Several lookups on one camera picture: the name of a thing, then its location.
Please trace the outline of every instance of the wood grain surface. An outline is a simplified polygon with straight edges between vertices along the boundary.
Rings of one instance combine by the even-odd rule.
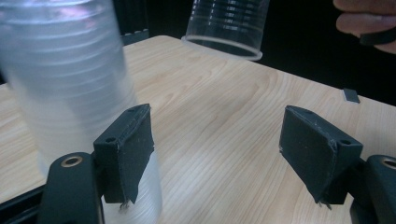
[[[396,107],[256,63],[157,36],[124,48],[139,103],[152,107],[163,188],[160,223],[350,223],[349,207],[315,204],[279,153],[286,105],[312,110],[396,157]],[[45,183],[34,139],[0,87],[0,202]]]

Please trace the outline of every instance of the screw hole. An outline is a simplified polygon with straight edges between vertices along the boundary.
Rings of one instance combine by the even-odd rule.
[[[62,167],[68,168],[68,167],[78,165],[81,162],[82,162],[82,157],[72,156],[72,157],[68,157],[68,158],[64,159],[64,161],[62,161],[61,165],[62,165]]]
[[[351,143],[348,140],[341,140],[340,141],[344,145],[350,145]]]
[[[114,142],[114,141],[116,141],[115,137],[109,137],[109,138],[106,139],[107,143],[111,143],[111,142]]]
[[[390,159],[383,159],[382,163],[388,166],[388,168],[396,170],[396,161]]]

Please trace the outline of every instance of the wooden table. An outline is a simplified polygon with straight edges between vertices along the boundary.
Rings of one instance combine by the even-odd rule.
[[[278,149],[286,105],[312,110],[396,157],[396,107],[256,63],[224,59],[157,36],[124,48],[139,102],[152,107],[163,187],[161,223],[350,223],[351,197],[314,203]],[[6,85],[0,87],[0,202],[45,183]]]

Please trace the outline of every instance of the cup rim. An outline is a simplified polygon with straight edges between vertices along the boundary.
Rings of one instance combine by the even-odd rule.
[[[245,59],[245,60],[249,60],[249,61],[258,61],[262,57],[262,52],[259,49],[255,49],[251,46],[241,44],[236,41],[222,39],[222,38],[218,38],[218,37],[205,36],[205,35],[183,35],[181,37],[181,40],[185,44],[187,44],[191,47],[194,47],[194,45],[197,45],[197,44],[191,42],[192,40],[202,40],[202,41],[209,41],[209,42],[230,45],[230,46],[233,46],[238,49],[246,50],[253,54],[253,56],[241,56],[241,55],[231,54],[229,52],[224,52],[224,51],[217,50],[217,49],[216,50],[213,49],[211,51],[214,54],[217,54],[217,55],[221,54],[222,56],[227,56],[228,58],[239,58],[239,59]]]

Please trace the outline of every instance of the black object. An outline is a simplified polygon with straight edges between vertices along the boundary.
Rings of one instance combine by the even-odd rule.
[[[344,89],[344,95],[346,97],[346,100],[349,102],[353,102],[357,104],[361,103],[361,100],[359,100],[358,93],[354,90]]]
[[[361,44],[363,45],[382,45],[396,40],[396,27],[373,34],[361,35]]]
[[[94,142],[52,163],[45,186],[0,205],[1,223],[104,223],[100,198],[135,202],[154,150],[149,105],[124,111]]]
[[[3,75],[1,74],[1,68],[0,68],[0,85],[6,83],[3,79]]]
[[[352,222],[396,223],[396,159],[360,158],[362,144],[312,111],[288,105],[280,152],[316,203],[343,204],[354,197]]]

